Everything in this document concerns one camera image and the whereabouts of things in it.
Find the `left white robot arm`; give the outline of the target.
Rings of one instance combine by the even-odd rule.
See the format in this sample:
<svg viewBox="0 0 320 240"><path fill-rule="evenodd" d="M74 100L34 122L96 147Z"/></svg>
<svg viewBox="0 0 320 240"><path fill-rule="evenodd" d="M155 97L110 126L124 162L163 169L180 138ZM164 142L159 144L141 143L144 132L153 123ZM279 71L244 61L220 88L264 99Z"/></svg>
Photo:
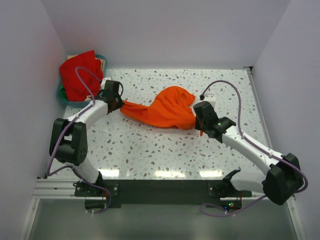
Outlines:
<svg viewBox="0 0 320 240"><path fill-rule="evenodd" d="M121 99L124 87L119 81L107 79L102 90L78 113L69 118L57 118L52 127L49 155L53 160L70 168L82 181L86 181L86 191L92 196L99 196L104 184L99 181L100 172L88 159L87 130L109 113L124 106Z"/></svg>

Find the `orange t-shirt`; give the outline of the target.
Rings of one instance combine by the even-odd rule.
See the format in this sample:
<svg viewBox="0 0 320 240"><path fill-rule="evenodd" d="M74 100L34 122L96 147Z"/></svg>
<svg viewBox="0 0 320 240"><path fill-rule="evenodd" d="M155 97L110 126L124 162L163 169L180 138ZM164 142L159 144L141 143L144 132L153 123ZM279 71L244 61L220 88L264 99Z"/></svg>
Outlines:
<svg viewBox="0 0 320 240"><path fill-rule="evenodd" d="M179 86L162 90L149 106L125 101L122 114L135 121L157 128L193 129L196 117L191 105L196 96Z"/></svg>

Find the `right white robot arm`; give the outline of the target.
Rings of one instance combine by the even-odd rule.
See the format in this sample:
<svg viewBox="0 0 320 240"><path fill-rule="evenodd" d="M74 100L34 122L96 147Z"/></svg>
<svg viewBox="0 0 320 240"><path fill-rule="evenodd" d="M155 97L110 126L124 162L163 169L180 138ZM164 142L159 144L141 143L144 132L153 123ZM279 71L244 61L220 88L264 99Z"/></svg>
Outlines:
<svg viewBox="0 0 320 240"><path fill-rule="evenodd" d="M251 191L265 194L273 203L283 205L303 186L303 174L295 155L274 151L240 131L231 119L219 118L208 101L197 103L193 109L196 115L196 130L236 150L264 175L261 180L253 177L236 178L231 175L225 177L222 189L227 196L233 197L239 191Z"/></svg>

